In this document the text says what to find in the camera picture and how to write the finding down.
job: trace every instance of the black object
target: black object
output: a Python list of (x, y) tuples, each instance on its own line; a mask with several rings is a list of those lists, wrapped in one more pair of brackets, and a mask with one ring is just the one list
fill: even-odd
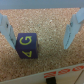
[(47, 82), (47, 84), (57, 84), (55, 77), (47, 78), (46, 82)]

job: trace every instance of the speckled countertop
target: speckled countertop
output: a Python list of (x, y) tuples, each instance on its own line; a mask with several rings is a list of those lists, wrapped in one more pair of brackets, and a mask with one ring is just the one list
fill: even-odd
[(20, 59), (0, 34), (0, 81), (84, 63), (84, 28), (67, 50), (63, 47), (66, 25), (79, 8), (0, 10), (18, 33), (37, 33), (38, 59)]

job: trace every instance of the brown granite surface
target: brown granite surface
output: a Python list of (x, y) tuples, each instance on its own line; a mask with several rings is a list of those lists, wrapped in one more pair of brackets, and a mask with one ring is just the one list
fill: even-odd
[(67, 50), (63, 47), (66, 25), (79, 8), (0, 10), (18, 33), (37, 33), (38, 59), (20, 59), (0, 34), (0, 81), (84, 63), (84, 28)]

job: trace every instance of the red object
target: red object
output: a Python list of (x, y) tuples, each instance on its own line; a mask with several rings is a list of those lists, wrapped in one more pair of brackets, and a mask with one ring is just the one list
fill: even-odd
[(44, 74), (44, 78), (54, 77), (54, 76), (56, 76), (56, 71), (53, 71), (53, 72), (49, 72), (49, 73), (45, 73)]
[(63, 69), (63, 70), (58, 72), (58, 75), (66, 74), (67, 72), (70, 72), (70, 69)]
[(78, 66), (72, 69), (72, 71), (79, 71), (81, 69), (84, 69), (84, 66)]

